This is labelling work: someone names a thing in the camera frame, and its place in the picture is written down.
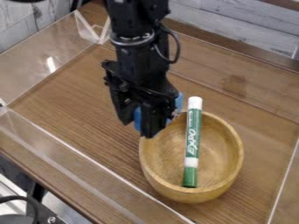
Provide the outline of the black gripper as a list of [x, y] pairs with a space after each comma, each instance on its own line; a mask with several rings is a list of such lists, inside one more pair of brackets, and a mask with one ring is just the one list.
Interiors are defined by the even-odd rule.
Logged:
[[168, 33], [147, 33], [143, 36], [122, 37], [111, 34], [117, 49], [117, 60], [102, 63], [107, 71], [107, 84], [117, 110], [125, 125], [134, 121], [134, 113], [141, 106], [142, 130], [146, 138], [153, 138], [174, 119], [180, 91], [168, 79], [170, 65], [170, 39]]

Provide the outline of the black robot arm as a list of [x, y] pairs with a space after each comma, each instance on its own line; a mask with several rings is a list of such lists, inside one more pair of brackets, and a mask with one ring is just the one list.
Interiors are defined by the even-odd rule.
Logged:
[[170, 0], [106, 0], [106, 8], [117, 60], [102, 62], [105, 81], [119, 120], [151, 138], [184, 107], [184, 94], [168, 79], [170, 65], [180, 60], [170, 55], [178, 36], [163, 24]]

